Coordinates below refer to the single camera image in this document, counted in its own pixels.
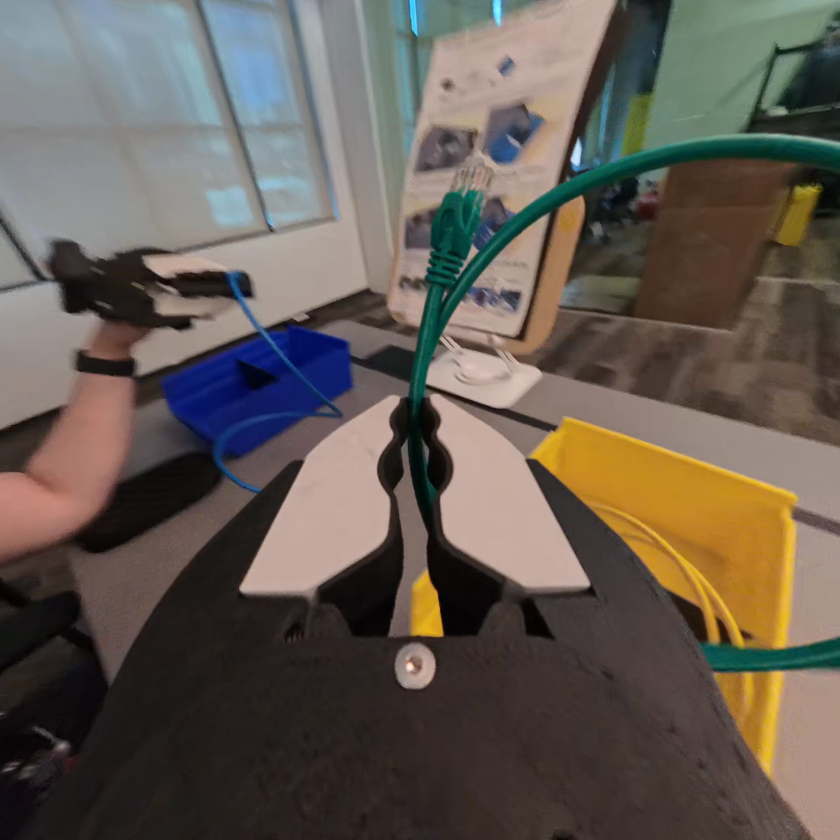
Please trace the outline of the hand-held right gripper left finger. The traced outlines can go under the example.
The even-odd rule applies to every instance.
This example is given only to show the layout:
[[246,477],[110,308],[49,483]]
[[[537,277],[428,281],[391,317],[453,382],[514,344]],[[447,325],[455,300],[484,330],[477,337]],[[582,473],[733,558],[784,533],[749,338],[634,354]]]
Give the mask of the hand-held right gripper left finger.
[[387,637],[404,572],[403,446],[396,395],[324,438],[300,462],[239,593],[334,607],[354,636]]

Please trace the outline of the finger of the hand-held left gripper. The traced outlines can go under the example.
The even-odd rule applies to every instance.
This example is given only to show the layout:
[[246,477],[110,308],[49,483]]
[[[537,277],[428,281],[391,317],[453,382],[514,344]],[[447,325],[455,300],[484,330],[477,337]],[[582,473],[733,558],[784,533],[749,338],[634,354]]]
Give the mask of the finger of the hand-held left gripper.
[[225,312],[225,297],[156,296],[156,314],[163,319],[214,320]]
[[143,264],[162,279],[177,277],[219,275],[225,278],[229,269],[199,255],[155,254],[143,255]]

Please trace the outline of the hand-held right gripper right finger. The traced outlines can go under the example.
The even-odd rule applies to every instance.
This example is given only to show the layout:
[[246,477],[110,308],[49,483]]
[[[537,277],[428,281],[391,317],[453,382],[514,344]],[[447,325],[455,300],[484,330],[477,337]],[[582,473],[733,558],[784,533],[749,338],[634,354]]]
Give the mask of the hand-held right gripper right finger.
[[474,636],[492,608],[589,594],[592,583],[526,456],[441,395],[424,400],[431,488],[427,570],[444,635]]

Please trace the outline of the black network switch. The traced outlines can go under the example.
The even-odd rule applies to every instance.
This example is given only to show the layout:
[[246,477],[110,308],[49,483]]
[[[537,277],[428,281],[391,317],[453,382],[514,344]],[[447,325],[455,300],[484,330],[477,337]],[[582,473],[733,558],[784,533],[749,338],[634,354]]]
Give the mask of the black network switch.
[[219,275],[179,276],[168,279],[165,285],[184,298],[237,299],[254,296],[250,276],[238,270],[230,270],[225,278]]

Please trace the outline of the blue plastic bin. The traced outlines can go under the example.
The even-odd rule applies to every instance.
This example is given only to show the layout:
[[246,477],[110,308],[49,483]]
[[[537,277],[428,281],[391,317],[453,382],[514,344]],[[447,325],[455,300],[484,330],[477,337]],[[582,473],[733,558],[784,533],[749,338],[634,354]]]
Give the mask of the blue plastic bin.
[[248,455],[300,420],[329,408],[353,387],[350,345],[323,332],[290,326],[269,336],[293,373],[261,337],[220,351],[163,379],[173,416],[210,445],[225,437],[224,454]]

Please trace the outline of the yellow plastic bin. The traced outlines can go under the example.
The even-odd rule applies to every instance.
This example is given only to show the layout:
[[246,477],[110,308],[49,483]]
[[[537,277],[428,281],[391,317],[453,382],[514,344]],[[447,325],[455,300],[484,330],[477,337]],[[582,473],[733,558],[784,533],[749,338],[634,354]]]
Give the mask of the yellow plastic bin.
[[[649,705],[716,698],[771,774],[781,671],[738,666],[712,689],[700,643],[727,654],[786,644],[795,495],[573,418],[526,458],[591,581],[589,594],[523,607],[530,634],[617,668]],[[444,636],[428,572],[413,584],[411,629]]]

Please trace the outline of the person's left forearm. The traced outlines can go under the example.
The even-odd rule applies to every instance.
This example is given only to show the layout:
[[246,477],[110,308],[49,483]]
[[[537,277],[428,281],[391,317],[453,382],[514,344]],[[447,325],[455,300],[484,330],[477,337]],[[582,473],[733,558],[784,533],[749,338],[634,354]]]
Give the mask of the person's left forearm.
[[133,437],[133,378],[82,373],[21,471],[1,475],[2,564],[64,542],[106,506]]

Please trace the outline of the person's left hand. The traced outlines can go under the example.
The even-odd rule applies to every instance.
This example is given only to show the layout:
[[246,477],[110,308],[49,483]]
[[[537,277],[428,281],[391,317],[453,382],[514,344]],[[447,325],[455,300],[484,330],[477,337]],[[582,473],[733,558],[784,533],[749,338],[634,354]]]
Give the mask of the person's left hand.
[[126,322],[100,321],[83,352],[90,358],[102,361],[131,361],[135,346],[151,331],[151,328]]

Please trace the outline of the black wrist watch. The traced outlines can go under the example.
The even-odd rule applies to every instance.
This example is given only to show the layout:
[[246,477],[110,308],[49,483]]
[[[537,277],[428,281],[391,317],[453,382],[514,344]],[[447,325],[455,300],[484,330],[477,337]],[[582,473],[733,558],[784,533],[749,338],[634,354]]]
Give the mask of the black wrist watch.
[[134,358],[124,359],[102,358],[79,350],[75,359],[75,371],[85,375],[99,375],[132,379],[136,362]]

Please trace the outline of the white board stand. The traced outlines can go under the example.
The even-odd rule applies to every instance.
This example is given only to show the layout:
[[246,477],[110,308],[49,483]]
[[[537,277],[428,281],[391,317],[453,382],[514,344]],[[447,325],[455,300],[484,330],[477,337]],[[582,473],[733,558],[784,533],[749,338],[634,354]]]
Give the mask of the white board stand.
[[431,361],[427,388],[480,406],[513,408],[543,378],[541,370],[524,364],[502,337],[488,332],[444,332],[442,350]]

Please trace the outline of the dark rectangular table panel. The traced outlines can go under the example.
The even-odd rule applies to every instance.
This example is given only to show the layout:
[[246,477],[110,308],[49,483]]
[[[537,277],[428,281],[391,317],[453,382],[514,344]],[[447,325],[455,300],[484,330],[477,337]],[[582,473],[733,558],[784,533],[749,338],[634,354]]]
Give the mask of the dark rectangular table panel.
[[356,360],[358,365],[368,370],[388,375],[401,382],[411,381],[414,362],[414,350],[394,344],[387,344],[377,351]]

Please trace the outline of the brown wooden column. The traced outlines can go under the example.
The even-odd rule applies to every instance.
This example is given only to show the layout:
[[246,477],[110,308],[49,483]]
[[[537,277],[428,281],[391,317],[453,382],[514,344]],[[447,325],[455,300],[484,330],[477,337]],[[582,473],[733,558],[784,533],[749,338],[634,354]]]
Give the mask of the brown wooden column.
[[671,167],[633,315],[730,329],[753,288],[798,170],[789,163],[742,160]]

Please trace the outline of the small yellow container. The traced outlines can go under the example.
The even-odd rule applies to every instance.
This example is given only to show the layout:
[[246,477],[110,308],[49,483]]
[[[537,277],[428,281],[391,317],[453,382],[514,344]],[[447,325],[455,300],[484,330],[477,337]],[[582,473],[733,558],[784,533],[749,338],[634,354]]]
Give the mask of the small yellow container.
[[811,224],[814,212],[822,197],[823,187],[818,183],[792,187],[785,200],[774,234],[773,242],[783,247],[799,247]]

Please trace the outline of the black office chair frame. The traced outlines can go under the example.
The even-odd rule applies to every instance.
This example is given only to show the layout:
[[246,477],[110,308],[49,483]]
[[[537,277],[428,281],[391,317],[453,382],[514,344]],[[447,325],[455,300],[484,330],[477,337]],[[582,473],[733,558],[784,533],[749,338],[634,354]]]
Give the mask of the black office chair frame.
[[1,838],[17,838],[75,762],[109,684],[90,636],[77,628],[72,591],[32,600],[2,582],[1,673],[22,666],[54,642],[68,657],[2,701]]

